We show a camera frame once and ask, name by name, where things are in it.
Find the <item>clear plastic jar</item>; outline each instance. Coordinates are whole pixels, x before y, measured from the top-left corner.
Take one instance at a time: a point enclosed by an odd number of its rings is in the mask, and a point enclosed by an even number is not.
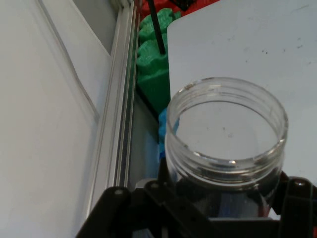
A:
[[[207,217],[265,217],[279,181],[287,114],[265,89],[208,78],[181,89],[167,109],[172,183]]]

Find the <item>black rod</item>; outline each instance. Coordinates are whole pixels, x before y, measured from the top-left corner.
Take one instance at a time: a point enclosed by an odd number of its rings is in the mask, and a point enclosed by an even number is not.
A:
[[[159,20],[158,20],[157,11],[155,9],[154,0],[148,0],[148,3],[149,3],[150,12],[151,12],[151,18],[152,18],[154,31],[155,31],[155,36],[156,36],[157,42],[158,42],[159,52],[161,55],[164,55],[165,54],[165,47],[164,47],[162,33],[161,33],[160,27],[159,27]]]

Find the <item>metal frame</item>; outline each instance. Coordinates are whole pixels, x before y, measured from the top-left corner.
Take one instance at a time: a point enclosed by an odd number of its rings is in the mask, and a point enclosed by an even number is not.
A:
[[[127,1],[118,12],[109,87],[86,198],[86,217],[106,188],[127,185],[139,22],[136,5]]]

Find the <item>white wall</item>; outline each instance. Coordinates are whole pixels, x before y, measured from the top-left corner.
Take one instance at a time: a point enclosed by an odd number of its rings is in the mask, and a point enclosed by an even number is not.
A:
[[[102,110],[110,56],[69,0],[44,1]],[[35,0],[0,1],[0,237],[73,237],[97,124]]]

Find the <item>jar opening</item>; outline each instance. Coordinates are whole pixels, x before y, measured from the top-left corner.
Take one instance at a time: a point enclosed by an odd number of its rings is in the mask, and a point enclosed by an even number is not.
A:
[[[187,85],[167,109],[165,150],[181,173],[245,184],[281,163],[288,120],[265,89],[233,78]]]

